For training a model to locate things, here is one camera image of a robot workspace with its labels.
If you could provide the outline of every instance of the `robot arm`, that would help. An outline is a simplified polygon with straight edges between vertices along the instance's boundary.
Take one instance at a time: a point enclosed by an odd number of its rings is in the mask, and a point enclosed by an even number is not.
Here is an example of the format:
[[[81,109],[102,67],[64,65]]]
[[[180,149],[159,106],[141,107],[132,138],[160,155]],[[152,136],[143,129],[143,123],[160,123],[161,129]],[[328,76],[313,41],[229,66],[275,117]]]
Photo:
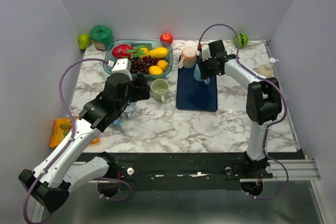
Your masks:
[[[124,111],[129,102],[147,100],[150,87],[143,74],[132,80],[129,59],[119,59],[106,80],[104,90],[92,101],[85,104],[75,122],[76,133],[71,133],[57,148],[34,170],[23,170],[19,180],[28,190],[39,174],[43,173],[36,184],[32,196],[49,212],[61,207],[69,193],[77,187],[107,173],[115,174],[117,161],[107,153],[100,153],[82,166],[69,170],[84,149],[99,136]],[[56,158],[48,171],[46,165]]]
[[[267,125],[274,121],[281,112],[280,94],[271,85],[255,77],[259,74],[255,73],[253,76],[241,68],[236,61],[236,56],[226,53],[222,40],[203,45],[197,64],[203,80],[227,74],[247,90],[246,111],[252,120],[252,126],[246,159],[252,165],[256,162],[266,162],[262,151],[262,142]],[[269,80],[279,86],[276,78]]]

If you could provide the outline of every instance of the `white pump nozzle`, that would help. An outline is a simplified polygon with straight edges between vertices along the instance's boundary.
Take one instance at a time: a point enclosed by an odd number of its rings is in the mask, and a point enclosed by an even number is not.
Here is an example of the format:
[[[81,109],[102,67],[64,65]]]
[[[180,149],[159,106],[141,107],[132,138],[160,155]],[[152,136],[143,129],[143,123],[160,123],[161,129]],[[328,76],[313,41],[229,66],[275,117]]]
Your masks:
[[[276,62],[276,61],[279,61],[279,60],[276,60],[274,58],[269,58],[268,59],[268,63],[266,64],[266,68],[270,69],[273,67],[273,64]]]

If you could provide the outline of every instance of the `green canister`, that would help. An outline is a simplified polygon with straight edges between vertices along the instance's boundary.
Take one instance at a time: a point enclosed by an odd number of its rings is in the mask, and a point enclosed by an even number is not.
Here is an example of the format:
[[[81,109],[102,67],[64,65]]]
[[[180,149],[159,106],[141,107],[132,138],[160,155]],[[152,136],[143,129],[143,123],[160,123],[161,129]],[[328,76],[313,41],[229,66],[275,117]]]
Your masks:
[[[106,26],[95,26],[90,31],[90,37],[94,46],[101,51],[106,51],[113,42],[111,29]]]

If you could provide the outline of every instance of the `red apple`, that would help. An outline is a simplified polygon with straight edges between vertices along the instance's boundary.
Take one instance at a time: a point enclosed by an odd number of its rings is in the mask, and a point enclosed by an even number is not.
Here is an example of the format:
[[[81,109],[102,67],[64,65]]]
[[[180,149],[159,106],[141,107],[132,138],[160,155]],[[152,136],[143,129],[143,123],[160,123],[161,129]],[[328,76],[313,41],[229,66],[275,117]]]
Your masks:
[[[173,36],[170,33],[163,33],[160,37],[160,40],[171,44],[173,43]]]

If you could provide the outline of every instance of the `gray wall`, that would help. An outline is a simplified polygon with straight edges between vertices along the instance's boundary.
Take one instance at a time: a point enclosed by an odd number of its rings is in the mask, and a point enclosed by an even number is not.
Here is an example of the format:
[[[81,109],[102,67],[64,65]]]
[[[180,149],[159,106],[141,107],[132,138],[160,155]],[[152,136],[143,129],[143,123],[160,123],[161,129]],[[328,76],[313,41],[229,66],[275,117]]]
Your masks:
[[[270,39],[293,0],[62,0],[79,32],[100,23],[117,38],[196,39],[213,23],[227,23],[250,39]],[[233,38],[215,28],[207,38]]]
[[[299,141],[336,219],[336,0],[295,0],[271,43]]]
[[[23,223],[18,180],[49,153],[52,122],[64,115],[58,80],[78,54],[77,30],[61,0],[0,0],[0,222]],[[72,97],[77,72],[64,85]]]

